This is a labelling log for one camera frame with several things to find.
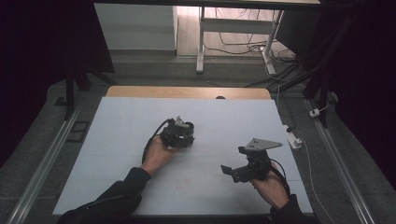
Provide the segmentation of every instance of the hand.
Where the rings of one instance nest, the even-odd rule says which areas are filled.
[[[180,148],[176,147],[172,149],[167,149],[163,144],[161,137],[159,135],[156,135],[148,148],[146,160],[140,166],[140,168],[144,169],[151,176],[153,176],[158,169],[168,163],[173,155],[175,155],[179,151]]]
[[[264,180],[253,179],[250,180],[250,183],[259,192],[260,196],[275,209],[280,209],[289,201],[282,182],[272,171]]]

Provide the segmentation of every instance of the power strip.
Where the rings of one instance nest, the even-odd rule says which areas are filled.
[[[289,129],[288,125],[283,125],[283,128],[285,129],[285,134],[286,137],[288,138],[291,148],[294,150],[299,149],[303,141],[300,138],[296,138],[296,136],[294,136],[294,134]]]

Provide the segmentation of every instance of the white tabletop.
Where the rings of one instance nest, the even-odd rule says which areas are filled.
[[[95,200],[131,167],[166,119],[181,116],[195,126],[195,141],[147,184],[135,215],[257,215],[270,205],[249,183],[234,183],[220,165],[248,164],[238,152],[253,137],[283,144],[268,150],[286,170],[291,193],[312,213],[303,182],[272,100],[204,100],[105,97],[55,207],[59,215]]]

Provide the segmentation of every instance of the wall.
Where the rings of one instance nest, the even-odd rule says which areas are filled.
[[[177,48],[177,7],[95,4],[109,49]]]

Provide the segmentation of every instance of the gray floor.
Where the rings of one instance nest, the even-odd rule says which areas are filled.
[[[195,74],[195,59],[187,50],[186,52],[184,57],[181,55],[175,57],[114,54],[112,59],[116,75],[108,76],[121,85],[152,86],[244,87],[250,83],[265,80],[251,87],[267,88],[275,81],[265,74],[263,59],[259,57],[238,56],[232,59],[207,57],[205,58],[205,71],[198,76]],[[286,67],[287,64],[276,63],[277,72]],[[297,76],[298,72],[297,70],[290,77]],[[77,121],[92,121],[96,108],[109,87],[104,81],[94,76],[90,76],[90,81],[92,88],[87,93],[88,99],[82,106]],[[314,121],[308,116],[308,109],[301,94],[304,83],[280,94],[279,97],[277,97],[276,88],[277,84],[272,88],[273,97],[278,102],[282,121],[290,127],[295,126],[294,134],[306,142],[306,146],[299,151],[293,151],[293,155],[316,216],[322,223],[332,223],[326,215],[326,210],[335,223],[361,223],[332,165],[327,149],[318,135]],[[77,99],[83,94],[85,92],[76,90]],[[59,97],[65,97],[64,82],[54,84],[49,88],[46,104],[13,155],[0,170],[0,223],[6,223],[37,165],[64,123],[65,108],[62,105],[55,105]],[[334,112],[334,104],[329,105],[327,112],[329,130],[376,223],[393,223],[396,218],[394,189],[353,133],[338,118]],[[76,140],[80,136],[70,133],[67,138]],[[66,141],[64,143],[25,223],[56,222],[57,217],[51,213],[62,193],[81,146],[82,142]],[[308,153],[312,179],[308,166]],[[315,196],[311,181],[319,201]]]

